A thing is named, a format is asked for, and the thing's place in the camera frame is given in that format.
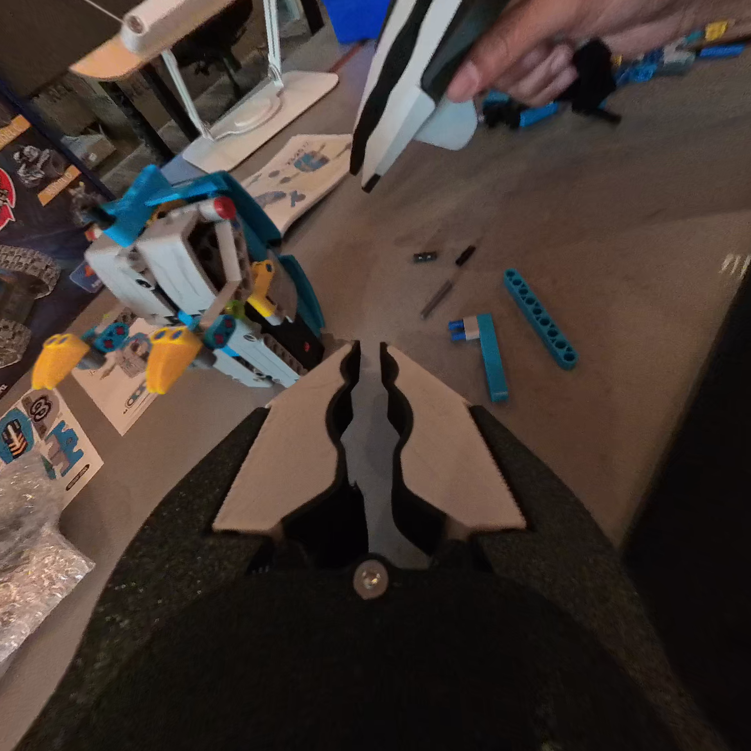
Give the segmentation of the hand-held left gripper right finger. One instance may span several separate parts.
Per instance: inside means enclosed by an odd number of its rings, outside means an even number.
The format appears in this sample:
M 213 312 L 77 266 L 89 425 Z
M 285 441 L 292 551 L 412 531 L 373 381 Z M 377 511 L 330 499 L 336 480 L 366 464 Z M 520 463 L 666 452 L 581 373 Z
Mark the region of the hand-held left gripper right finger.
M 391 512 L 401 533 L 526 529 L 491 450 L 456 391 L 398 348 L 380 344 L 388 419 L 397 431 Z

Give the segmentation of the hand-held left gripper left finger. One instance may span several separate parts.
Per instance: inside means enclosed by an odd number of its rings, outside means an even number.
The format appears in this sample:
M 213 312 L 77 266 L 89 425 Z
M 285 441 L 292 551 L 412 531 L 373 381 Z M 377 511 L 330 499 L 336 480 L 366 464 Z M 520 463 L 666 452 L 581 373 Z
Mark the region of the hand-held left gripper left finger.
M 347 342 L 268 403 L 213 531 L 270 536 L 349 484 L 342 437 L 352 423 L 360 372 L 361 344 Z

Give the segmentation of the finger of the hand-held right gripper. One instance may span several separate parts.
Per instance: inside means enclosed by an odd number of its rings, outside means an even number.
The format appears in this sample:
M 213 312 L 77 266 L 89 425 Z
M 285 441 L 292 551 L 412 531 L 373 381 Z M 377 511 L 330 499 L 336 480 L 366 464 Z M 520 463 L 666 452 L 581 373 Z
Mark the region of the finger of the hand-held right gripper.
M 360 103 L 361 188 L 370 193 L 413 141 L 465 147 L 465 104 L 430 95 L 423 76 L 462 2 L 390 2 Z
M 354 124 L 353 176 L 383 176 L 434 108 L 418 82 L 435 50 L 435 43 L 419 40 L 431 5 L 392 2 Z

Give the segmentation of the teal short beam with pins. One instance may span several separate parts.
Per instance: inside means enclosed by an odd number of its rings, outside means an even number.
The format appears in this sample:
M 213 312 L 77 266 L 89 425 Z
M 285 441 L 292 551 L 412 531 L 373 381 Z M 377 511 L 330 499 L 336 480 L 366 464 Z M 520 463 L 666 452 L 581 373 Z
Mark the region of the teal short beam with pins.
M 492 316 L 479 314 L 464 317 L 449 322 L 447 329 L 452 341 L 479 342 L 490 399 L 492 402 L 506 402 L 509 398 L 508 383 Z

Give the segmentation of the dark grey axle rod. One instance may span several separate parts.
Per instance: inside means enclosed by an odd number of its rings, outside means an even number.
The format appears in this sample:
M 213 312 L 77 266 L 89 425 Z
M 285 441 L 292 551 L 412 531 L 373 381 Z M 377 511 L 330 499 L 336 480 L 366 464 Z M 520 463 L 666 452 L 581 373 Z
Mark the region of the dark grey axle rod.
M 420 320 L 427 320 L 436 307 L 452 292 L 454 287 L 455 282 L 452 279 L 446 280 L 421 309 L 419 314 Z

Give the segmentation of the teal long holed beam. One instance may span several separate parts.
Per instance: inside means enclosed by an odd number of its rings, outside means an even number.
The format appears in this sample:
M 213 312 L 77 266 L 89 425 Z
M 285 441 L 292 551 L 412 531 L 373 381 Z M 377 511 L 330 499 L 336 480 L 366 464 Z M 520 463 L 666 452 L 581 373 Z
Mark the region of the teal long holed beam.
M 578 363 L 578 353 L 550 316 L 539 296 L 514 268 L 504 271 L 503 283 L 556 364 L 563 370 L 573 370 Z

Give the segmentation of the pile of small building pieces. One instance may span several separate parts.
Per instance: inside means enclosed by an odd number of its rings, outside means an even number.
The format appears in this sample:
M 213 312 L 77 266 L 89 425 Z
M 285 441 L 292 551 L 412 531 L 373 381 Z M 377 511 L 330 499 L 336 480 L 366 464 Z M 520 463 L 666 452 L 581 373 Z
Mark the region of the pile of small building pieces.
M 633 59 L 615 55 L 601 40 L 588 41 L 573 56 L 577 79 L 558 99 L 531 108 L 497 90 L 482 101 L 478 121 L 489 128 L 520 130 L 555 116 L 565 109 L 582 117 L 616 126 L 621 116 L 606 107 L 607 99 L 623 86 L 648 83 L 656 77 L 682 76 L 701 59 L 730 59 L 749 49 L 750 24 L 746 20 L 708 23 L 677 41 Z

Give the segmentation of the blue grey toy robot model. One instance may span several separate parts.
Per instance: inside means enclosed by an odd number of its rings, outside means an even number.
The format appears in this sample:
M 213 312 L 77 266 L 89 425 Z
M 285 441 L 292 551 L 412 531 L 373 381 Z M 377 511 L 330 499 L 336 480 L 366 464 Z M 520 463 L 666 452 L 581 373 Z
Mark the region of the blue grey toy robot model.
M 153 327 L 148 392 L 166 394 L 192 368 L 288 388 L 323 361 L 313 286 L 229 173 L 171 185 L 149 166 L 89 216 L 100 234 L 86 262 L 124 310 Z

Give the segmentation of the white desk lamp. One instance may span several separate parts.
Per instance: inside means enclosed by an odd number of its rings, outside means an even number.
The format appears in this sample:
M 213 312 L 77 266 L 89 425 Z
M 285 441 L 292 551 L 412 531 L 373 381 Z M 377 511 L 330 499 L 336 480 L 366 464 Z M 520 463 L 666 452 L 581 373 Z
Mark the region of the white desk lamp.
M 267 36 L 267 75 L 262 87 L 235 104 L 213 125 L 196 109 L 172 50 L 174 44 L 218 14 L 229 2 L 146 1 L 123 18 L 119 37 L 142 60 L 159 53 L 183 107 L 198 130 L 183 159 L 205 174 L 231 171 L 333 90 L 337 74 L 282 71 L 278 3 L 263 1 Z

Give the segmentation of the person's right hand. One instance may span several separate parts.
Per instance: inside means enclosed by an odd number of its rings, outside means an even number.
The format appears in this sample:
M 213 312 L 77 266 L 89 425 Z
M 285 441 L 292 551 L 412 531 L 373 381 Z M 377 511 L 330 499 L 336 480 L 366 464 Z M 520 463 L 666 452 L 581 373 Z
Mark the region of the person's right hand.
M 749 18 L 749 1 L 521 1 L 475 42 L 446 90 L 456 103 L 496 89 L 539 108 L 577 78 L 575 49 L 602 40 L 625 57 L 718 20 Z

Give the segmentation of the blue storage bin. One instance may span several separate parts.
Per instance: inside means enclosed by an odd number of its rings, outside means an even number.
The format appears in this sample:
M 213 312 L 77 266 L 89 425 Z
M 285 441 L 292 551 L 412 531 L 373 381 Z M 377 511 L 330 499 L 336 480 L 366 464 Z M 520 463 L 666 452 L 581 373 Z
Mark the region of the blue storage bin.
M 340 44 L 374 41 L 388 17 L 391 1 L 323 1 Z

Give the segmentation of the open instruction sheet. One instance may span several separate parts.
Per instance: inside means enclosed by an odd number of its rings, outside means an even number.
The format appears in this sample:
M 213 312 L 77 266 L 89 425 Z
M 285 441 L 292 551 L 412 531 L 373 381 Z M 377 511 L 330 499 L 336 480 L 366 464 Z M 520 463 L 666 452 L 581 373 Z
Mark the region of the open instruction sheet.
M 151 352 L 149 336 L 155 326 L 133 313 L 122 314 L 120 327 L 128 326 L 122 346 L 106 355 L 94 370 L 75 368 L 71 375 L 123 436 L 156 399 L 146 388 L 146 366 Z

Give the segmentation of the sticker sheet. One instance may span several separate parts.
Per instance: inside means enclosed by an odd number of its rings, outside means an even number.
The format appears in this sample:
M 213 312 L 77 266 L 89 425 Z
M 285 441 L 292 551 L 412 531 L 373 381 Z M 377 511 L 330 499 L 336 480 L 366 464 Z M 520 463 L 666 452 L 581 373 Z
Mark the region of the sticker sheet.
M 65 508 L 104 462 L 58 390 L 29 390 L 1 415 L 1 472 L 36 455 Z

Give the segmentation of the bubble wrap bag with parts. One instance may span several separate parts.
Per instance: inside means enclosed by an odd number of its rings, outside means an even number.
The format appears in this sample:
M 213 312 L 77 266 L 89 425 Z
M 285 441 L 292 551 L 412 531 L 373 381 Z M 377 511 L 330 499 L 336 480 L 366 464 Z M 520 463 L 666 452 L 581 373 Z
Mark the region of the bubble wrap bag with parts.
M 56 528 L 39 538 L 1 579 L 1 665 L 95 568 Z

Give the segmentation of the dark panel board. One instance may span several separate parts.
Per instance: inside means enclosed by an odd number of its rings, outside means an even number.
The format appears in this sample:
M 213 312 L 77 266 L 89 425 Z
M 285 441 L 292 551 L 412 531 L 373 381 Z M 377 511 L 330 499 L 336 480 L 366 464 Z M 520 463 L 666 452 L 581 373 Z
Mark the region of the dark panel board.
M 1 79 L 31 95 L 118 35 L 138 1 L 2 1 Z

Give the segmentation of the dark blue toy kit box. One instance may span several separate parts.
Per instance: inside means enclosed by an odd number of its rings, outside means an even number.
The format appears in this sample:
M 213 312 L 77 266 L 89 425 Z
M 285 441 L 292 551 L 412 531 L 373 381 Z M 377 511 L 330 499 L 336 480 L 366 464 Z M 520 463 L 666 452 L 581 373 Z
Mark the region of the dark blue toy kit box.
M 43 341 L 102 285 L 87 267 L 86 210 L 109 200 L 100 184 L 1 98 L 1 393 L 31 367 Z

